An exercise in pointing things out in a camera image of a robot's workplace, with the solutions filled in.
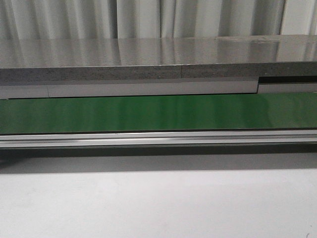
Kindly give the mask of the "grey panel under countertop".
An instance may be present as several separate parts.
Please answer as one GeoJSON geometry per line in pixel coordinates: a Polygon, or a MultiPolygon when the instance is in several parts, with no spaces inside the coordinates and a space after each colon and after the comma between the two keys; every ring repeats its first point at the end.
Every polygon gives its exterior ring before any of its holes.
{"type": "Polygon", "coordinates": [[[18,82],[0,85],[1,99],[316,92],[316,76],[124,79],[18,82]]]}

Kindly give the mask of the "grey stone countertop slab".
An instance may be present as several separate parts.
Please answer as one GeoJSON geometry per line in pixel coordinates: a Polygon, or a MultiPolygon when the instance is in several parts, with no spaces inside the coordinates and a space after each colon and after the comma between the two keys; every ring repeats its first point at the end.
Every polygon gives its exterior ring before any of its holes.
{"type": "Polygon", "coordinates": [[[315,35],[0,42],[2,85],[316,73],[315,35]]]}

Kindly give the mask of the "white pleated curtain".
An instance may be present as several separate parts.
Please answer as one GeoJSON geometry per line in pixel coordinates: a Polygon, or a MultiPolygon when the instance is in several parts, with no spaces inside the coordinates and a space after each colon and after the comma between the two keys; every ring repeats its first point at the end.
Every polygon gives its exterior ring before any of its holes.
{"type": "Polygon", "coordinates": [[[3,0],[2,39],[314,35],[314,0],[3,0]]]}

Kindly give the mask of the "green conveyor belt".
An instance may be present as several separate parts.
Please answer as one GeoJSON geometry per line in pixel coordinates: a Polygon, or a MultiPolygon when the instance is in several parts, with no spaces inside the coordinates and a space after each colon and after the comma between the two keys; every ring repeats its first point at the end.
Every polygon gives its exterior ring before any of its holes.
{"type": "Polygon", "coordinates": [[[9,99],[1,134],[315,128],[316,93],[9,99]]]}

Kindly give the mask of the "aluminium conveyor side rail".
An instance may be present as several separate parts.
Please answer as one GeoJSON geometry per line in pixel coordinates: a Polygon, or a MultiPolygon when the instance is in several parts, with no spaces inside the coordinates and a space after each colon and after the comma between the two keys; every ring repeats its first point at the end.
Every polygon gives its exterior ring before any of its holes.
{"type": "Polygon", "coordinates": [[[317,130],[309,129],[240,129],[203,131],[89,132],[8,134],[0,137],[0,147],[141,147],[195,146],[220,144],[315,143],[317,130]]]}

